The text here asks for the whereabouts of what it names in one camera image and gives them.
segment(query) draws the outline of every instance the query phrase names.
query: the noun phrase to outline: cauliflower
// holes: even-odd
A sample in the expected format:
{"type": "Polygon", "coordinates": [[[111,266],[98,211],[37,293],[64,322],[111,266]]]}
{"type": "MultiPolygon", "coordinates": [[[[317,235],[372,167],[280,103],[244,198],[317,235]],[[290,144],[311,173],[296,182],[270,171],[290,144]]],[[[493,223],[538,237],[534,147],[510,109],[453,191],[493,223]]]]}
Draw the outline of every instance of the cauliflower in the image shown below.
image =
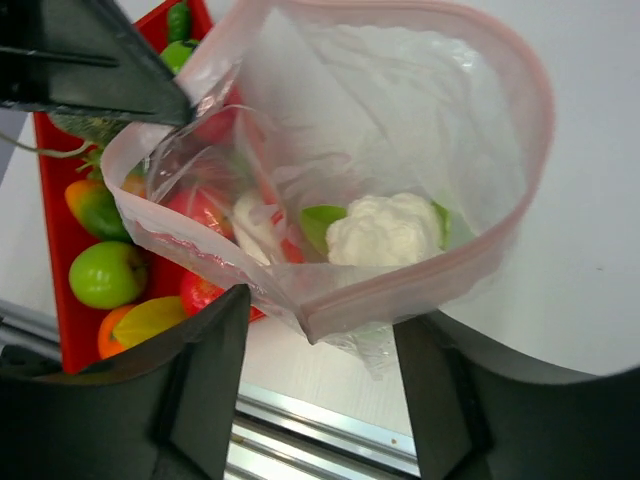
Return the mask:
{"type": "Polygon", "coordinates": [[[329,262],[389,267],[411,265],[442,253],[438,215],[412,193],[367,195],[349,205],[347,217],[327,231],[329,262]]]}

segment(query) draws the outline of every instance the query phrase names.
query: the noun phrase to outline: cable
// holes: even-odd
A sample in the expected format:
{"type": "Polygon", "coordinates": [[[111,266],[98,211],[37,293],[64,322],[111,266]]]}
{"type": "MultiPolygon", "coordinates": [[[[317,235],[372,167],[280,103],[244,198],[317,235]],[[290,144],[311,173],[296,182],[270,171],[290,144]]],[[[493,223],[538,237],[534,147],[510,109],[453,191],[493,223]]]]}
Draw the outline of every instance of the cable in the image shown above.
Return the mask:
{"type": "Polygon", "coordinates": [[[0,140],[4,140],[5,142],[11,143],[16,147],[26,150],[28,152],[38,153],[40,155],[46,155],[48,157],[54,157],[54,158],[77,157],[78,155],[83,154],[89,147],[93,145],[93,142],[85,140],[85,142],[82,144],[80,148],[76,148],[75,150],[71,150],[70,152],[61,152],[59,150],[49,150],[48,148],[36,148],[30,145],[25,145],[24,143],[21,143],[18,140],[11,138],[9,135],[7,135],[2,131],[0,131],[0,140]]]}

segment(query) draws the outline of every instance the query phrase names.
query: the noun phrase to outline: mango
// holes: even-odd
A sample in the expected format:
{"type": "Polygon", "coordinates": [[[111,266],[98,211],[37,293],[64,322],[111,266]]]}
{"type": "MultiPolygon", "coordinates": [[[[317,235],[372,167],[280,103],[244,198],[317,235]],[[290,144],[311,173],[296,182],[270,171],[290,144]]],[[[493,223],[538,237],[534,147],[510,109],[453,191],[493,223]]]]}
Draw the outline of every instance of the mango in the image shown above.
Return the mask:
{"type": "Polygon", "coordinates": [[[98,240],[131,242],[111,192],[99,180],[78,180],[67,187],[64,198],[82,227],[98,240]]]}

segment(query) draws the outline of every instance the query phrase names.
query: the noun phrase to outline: transparent plastic bag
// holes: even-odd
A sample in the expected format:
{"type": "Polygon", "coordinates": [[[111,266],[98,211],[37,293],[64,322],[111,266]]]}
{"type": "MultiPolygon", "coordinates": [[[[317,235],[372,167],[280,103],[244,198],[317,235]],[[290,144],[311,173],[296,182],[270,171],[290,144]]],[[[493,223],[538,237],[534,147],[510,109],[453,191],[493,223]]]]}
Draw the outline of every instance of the transparent plastic bag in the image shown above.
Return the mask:
{"type": "Polygon", "coordinates": [[[465,7],[276,3],[236,3],[177,78],[199,118],[128,127],[105,180],[137,243],[223,288],[248,283],[265,313],[380,371],[390,325],[500,268],[546,160],[549,86],[514,33],[465,7]],[[140,161],[146,199],[121,188],[140,161]],[[400,193],[449,212],[445,251],[334,265],[300,223],[307,207],[400,193]]]}

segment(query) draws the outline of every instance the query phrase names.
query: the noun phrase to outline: red tray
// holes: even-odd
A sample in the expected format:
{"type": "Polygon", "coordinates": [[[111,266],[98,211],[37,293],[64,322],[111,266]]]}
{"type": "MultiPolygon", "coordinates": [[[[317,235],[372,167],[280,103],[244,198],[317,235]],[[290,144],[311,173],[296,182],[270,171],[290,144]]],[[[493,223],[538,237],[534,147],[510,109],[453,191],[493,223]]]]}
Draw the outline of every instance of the red tray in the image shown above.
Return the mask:
{"type": "MultiPolygon", "coordinates": [[[[167,0],[140,19],[136,26],[158,52],[167,45],[167,11],[180,0],[167,0]]],[[[202,39],[213,27],[203,0],[189,0],[193,16],[192,36],[202,39]]],[[[34,114],[36,142],[39,148],[73,150],[82,141],[69,136],[49,121],[47,115],[34,114]]],[[[97,243],[73,218],[65,200],[68,185],[84,178],[77,173],[80,159],[56,159],[40,155],[40,178],[44,213],[51,255],[51,270],[55,289],[62,362],[65,371],[76,373],[98,361],[97,335],[100,322],[108,312],[88,308],[78,302],[68,282],[71,263],[84,249],[97,243]]],[[[182,268],[153,255],[150,283],[142,300],[178,294],[182,268]]]]}

